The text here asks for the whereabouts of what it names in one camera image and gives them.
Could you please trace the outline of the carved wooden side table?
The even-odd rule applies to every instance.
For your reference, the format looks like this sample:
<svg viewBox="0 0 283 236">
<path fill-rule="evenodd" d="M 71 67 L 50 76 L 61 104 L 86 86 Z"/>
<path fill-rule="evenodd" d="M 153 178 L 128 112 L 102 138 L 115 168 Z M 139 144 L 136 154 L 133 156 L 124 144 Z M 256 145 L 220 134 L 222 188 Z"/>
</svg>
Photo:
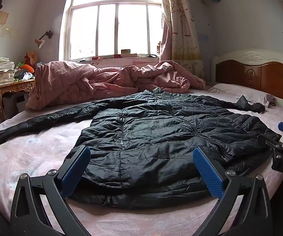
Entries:
<svg viewBox="0 0 283 236">
<path fill-rule="evenodd" d="M 25 80 L 25 81 L 18 81 L 10 84 L 5 84 L 0 86 L 0 122 L 4 122 L 6 120 L 6 115 L 4 112 L 4 106 L 3 106 L 3 95 L 5 93 L 29 93 L 32 88 L 34 87 L 35 80 Z"/>
</svg>

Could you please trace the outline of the pink pillow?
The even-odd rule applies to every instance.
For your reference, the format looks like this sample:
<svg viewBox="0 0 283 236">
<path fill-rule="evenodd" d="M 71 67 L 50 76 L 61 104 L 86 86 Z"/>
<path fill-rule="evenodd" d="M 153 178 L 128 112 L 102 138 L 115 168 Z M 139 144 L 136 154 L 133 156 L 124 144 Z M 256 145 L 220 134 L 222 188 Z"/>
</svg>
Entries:
<svg viewBox="0 0 283 236">
<path fill-rule="evenodd" d="M 224 94 L 239 99 L 242 95 L 250 103 L 261 103 L 266 108 L 276 105 L 276 99 L 273 95 L 259 91 L 253 88 L 234 84 L 219 83 L 208 90 L 209 93 Z"/>
</svg>

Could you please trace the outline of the patterned beige curtain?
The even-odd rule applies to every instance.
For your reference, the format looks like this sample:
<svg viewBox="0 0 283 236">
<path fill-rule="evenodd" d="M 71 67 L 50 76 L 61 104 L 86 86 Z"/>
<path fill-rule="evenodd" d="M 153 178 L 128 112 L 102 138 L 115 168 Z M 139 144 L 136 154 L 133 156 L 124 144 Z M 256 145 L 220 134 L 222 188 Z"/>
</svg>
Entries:
<svg viewBox="0 0 283 236">
<path fill-rule="evenodd" d="M 199 39 L 189 0 L 162 0 L 161 9 L 163 35 L 160 61 L 172 60 L 205 80 Z"/>
</svg>

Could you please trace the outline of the orange plush toy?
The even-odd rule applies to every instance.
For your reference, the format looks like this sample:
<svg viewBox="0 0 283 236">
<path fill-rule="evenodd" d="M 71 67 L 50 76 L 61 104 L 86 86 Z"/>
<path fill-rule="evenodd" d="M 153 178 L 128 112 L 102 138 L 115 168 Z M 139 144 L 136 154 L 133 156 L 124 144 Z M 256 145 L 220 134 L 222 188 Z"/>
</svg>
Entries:
<svg viewBox="0 0 283 236">
<path fill-rule="evenodd" d="M 27 70 L 29 73 L 33 74 L 34 73 L 34 68 L 31 65 L 28 64 L 23 64 L 20 66 L 21 70 Z"/>
</svg>

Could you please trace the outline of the pink quilted duvet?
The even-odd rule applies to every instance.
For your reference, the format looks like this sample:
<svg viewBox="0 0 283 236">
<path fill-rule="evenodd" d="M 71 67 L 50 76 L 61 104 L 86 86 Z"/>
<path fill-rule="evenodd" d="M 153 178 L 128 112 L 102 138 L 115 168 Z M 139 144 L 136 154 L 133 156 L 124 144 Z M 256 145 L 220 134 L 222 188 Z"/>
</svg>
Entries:
<svg viewBox="0 0 283 236">
<path fill-rule="evenodd" d="M 93 99 L 115 98 L 160 88 L 183 94 L 204 89 L 205 81 L 173 61 L 138 67 L 97 68 L 90 63 L 52 61 L 35 70 L 35 85 L 27 109 L 78 104 Z"/>
</svg>

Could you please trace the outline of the books on windowsill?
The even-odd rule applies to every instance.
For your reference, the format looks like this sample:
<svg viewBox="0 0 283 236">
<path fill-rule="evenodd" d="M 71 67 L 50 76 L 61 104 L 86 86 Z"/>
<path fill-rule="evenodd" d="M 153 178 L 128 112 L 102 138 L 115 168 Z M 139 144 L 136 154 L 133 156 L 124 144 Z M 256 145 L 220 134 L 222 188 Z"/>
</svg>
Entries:
<svg viewBox="0 0 283 236">
<path fill-rule="evenodd" d="M 122 58 L 132 58 L 132 57 L 138 57 L 138 54 L 137 53 L 131 53 L 130 49 L 123 49 L 123 50 L 121 50 L 120 56 Z"/>
</svg>

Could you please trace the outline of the wooden white headboard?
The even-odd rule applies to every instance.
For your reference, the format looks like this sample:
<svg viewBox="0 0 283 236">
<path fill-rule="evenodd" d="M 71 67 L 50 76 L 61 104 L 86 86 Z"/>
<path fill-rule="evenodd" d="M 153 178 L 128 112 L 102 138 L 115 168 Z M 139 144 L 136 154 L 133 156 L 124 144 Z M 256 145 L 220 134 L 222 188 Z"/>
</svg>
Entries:
<svg viewBox="0 0 283 236">
<path fill-rule="evenodd" d="M 283 53 L 244 49 L 215 56 L 211 60 L 211 82 L 269 93 L 283 107 Z"/>
</svg>

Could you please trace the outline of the pink wall lamp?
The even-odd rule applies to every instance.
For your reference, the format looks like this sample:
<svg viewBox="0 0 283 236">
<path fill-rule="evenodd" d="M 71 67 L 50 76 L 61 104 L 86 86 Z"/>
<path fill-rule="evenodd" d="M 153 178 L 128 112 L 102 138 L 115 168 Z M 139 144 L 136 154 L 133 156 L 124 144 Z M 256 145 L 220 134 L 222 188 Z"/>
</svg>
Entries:
<svg viewBox="0 0 283 236">
<path fill-rule="evenodd" d="M 45 43 L 44 37 L 47 37 L 48 39 L 51 39 L 53 34 L 54 33 L 51 30 L 50 31 L 46 31 L 39 39 L 35 39 L 34 42 L 37 45 L 38 49 L 41 49 L 42 46 L 44 45 L 44 43 Z"/>
</svg>

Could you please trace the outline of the black puffer jacket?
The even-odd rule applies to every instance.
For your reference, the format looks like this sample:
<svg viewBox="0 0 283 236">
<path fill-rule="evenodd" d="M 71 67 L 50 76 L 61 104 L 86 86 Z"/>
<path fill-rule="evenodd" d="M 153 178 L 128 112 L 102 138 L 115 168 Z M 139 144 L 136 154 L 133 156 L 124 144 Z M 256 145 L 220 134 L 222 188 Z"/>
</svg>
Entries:
<svg viewBox="0 0 283 236">
<path fill-rule="evenodd" d="M 195 148 L 239 175 L 263 164 L 270 149 L 259 136 L 281 139 L 251 115 L 264 111 L 263 105 L 251 105 L 245 98 L 233 103 L 156 88 L 29 119 L 0 131 L 0 144 L 90 120 L 75 146 L 88 147 L 91 160 L 71 198 L 122 209 L 163 208 L 209 195 L 193 162 Z"/>
</svg>

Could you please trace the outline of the white framed window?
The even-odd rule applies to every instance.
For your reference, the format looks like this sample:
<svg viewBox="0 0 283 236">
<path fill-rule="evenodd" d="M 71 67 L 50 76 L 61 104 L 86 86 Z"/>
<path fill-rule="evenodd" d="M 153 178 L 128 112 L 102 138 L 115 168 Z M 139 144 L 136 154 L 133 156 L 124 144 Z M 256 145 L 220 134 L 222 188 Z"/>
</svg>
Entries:
<svg viewBox="0 0 283 236">
<path fill-rule="evenodd" d="M 130 49 L 159 56 L 161 0 L 66 0 L 59 59 L 108 58 Z"/>
</svg>

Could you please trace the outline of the stack of papers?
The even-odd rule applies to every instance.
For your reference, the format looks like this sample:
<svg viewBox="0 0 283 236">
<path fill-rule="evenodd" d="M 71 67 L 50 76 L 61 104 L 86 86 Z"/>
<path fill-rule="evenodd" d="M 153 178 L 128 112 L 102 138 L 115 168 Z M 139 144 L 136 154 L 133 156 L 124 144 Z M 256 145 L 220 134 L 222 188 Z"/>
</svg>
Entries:
<svg viewBox="0 0 283 236">
<path fill-rule="evenodd" d="M 15 81 L 15 63 L 9 58 L 0 57 L 0 86 Z"/>
</svg>

